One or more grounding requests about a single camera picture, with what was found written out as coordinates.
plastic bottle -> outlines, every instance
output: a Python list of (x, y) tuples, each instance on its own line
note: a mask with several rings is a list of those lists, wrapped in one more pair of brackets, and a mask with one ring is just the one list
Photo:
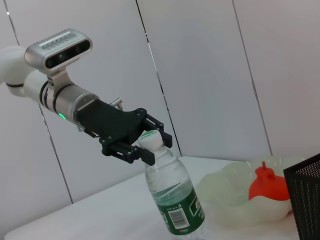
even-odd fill
[(183, 163), (164, 147), (157, 130), (144, 133), (138, 142), (154, 153), (155, 164), (145, 165), (145, 178), (172, 238), (205, 240), (205, 213)]

white table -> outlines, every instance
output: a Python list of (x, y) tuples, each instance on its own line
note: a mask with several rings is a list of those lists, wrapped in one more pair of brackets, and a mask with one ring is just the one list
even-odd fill
[[(230, 161), (182, 157), (193, 184)], [(5, 240), (169, 240), (140, 174), (8, 233)], [(298, 240), (293, 216), (242, 229), (213, 227), (212, 240)]]

black mesh basket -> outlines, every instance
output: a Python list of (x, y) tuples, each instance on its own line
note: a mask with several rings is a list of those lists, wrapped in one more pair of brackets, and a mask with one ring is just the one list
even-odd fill
[(320, 154), (283, 172), (300, 240), (320, 240)]

red toy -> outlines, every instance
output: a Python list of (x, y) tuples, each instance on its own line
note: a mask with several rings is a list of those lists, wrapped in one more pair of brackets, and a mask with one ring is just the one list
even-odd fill
[(263, 196), (276, 201), (287, 201), (290, 199), (286, 179), (276, 176), (273, 169), (266, 167), (263, 161), (262, 166), (255, 170), (256, 179), (249, 189), (249, 200), (256, 196)]

transparent bowl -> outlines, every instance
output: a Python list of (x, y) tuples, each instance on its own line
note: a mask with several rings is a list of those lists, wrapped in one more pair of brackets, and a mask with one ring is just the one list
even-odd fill
[(221, 171), (205, 175), (196, 186), (206, 219), (225, 227), (247, 227), (278, 221), (292, 211), (290, 200), (276, 201), (256, 196), (249, 201), (249, 188), (257, 175), (255, 170), (265, 161), (277, 176), (283, 170), (304, 161), (303, 157), (264, 157), (255, 161), (233, 162)]

